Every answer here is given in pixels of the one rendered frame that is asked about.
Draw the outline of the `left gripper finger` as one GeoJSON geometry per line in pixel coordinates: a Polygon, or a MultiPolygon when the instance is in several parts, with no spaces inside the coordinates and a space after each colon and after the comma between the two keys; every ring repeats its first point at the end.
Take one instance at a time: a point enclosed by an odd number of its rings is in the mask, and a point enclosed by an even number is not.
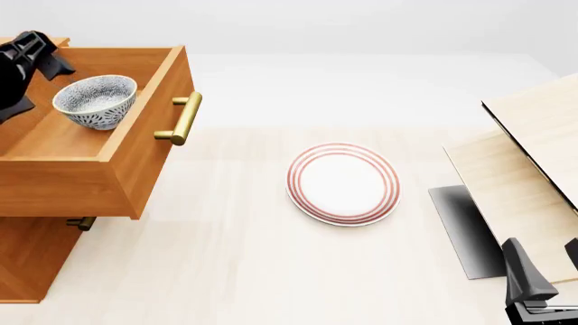
{"type": "Polygon", "coordinates": [[[53,53],[41,53],[37,58],[37,69],[47,80],[76,72],[65,59],[53,53]]]}
{"type": "Polygon", "coordinates": [[[28,97],[23,97],[16,104],[0,109],[0,124],[34,108],[35,104],[28,97]]]}

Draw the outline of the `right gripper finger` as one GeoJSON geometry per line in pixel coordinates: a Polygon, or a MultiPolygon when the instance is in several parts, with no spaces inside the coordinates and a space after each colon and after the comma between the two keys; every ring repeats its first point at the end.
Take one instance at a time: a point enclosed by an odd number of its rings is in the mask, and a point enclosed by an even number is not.
{"type": "Polygon", "coordinates": [[[573,238],[564,246],[566,253],[578,270],[578,237],[573,238]]]}
{"type": "Polygon", "coordinates": [[[507,271],[507,306],[515,302],[545,302],[559,294],[537,270],[515,237],[502,244],[502,253],[507,271]]]}

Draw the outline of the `wooden cabinet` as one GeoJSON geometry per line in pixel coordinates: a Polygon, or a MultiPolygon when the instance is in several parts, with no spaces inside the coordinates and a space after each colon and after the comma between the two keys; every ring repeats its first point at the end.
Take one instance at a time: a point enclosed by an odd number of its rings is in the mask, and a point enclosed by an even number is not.
{"type": "Polygon", "coordinates": [[[56,156],[69,121],[52,107],[62,75],[47,80],[36,70],[24,96],[35,108],[0,124],[0,303],[43,300],[80,232],[77,156],[56,156]]]}

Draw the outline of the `blue patterned white bowl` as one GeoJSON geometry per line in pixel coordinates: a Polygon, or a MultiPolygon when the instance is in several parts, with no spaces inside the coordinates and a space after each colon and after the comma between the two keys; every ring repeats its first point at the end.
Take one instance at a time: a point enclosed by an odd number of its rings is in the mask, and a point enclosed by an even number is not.
{"type": "Polygon", "coordinates": [[[123,75],[100,75],[62,88],[52,99],[55,110],[89,129],[115,129],[136,100],[137,83],[123,75]]]}

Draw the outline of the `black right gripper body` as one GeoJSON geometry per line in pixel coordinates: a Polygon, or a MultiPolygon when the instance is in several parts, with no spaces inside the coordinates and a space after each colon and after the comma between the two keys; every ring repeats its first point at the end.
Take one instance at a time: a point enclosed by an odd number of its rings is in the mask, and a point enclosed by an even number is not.
{"type": "Polygon", "coordinates": [[[553,296],[507,297],[505,312],[511,325],[578,325],[578,305],[549,305],[553,296]]]}

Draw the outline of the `pale wood box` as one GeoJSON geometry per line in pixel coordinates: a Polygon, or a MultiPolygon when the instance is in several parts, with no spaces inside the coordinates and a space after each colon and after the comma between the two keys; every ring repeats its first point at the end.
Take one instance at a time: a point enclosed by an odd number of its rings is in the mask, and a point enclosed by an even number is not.
{"type": "Polygon", "coordinates": [[[551,283],[578,281],[578,73],[481,102],[497,132],[444,148],[503,243],[514,237],[551,283]]]}

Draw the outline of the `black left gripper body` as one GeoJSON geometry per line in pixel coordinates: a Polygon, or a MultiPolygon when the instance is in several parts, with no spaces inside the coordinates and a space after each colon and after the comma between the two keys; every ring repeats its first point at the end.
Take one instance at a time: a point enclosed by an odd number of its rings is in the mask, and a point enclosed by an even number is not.
{"type": "Polygon", "coordinates": [[[41,53],[54,53],[57,46],[42,32],[22,32],[0,45],[0,109],[24,97],[37,69],[41,53]]]}

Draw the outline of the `wooden drawer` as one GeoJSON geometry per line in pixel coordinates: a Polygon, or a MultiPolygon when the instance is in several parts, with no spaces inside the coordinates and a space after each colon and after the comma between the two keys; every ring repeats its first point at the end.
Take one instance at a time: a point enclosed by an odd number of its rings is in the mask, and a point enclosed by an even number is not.
{"type": "Polygon", "coordinates": [[[171,149],[170,132],[184,120],[194,90],[186,50],[61,48],[76,70],[46,80],[33,76],[33,110],[0,124],[0,217],[140,218],[171,149]],[[52,105],[76,80],[124,75],[137,97],[115,128],[75,124],[52,105]]]}

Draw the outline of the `white plate with red rings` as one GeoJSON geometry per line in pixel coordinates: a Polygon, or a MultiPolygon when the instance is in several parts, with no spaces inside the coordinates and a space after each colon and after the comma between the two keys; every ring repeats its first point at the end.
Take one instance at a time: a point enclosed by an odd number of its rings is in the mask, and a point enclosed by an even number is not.
{"type": "Polygon", "coordinates": [[[326,224],[362,227],[390,216],[402,197],[394,164],[349,143],[315,145],[289,164],[285,189],[303,213],[326,224]]]}

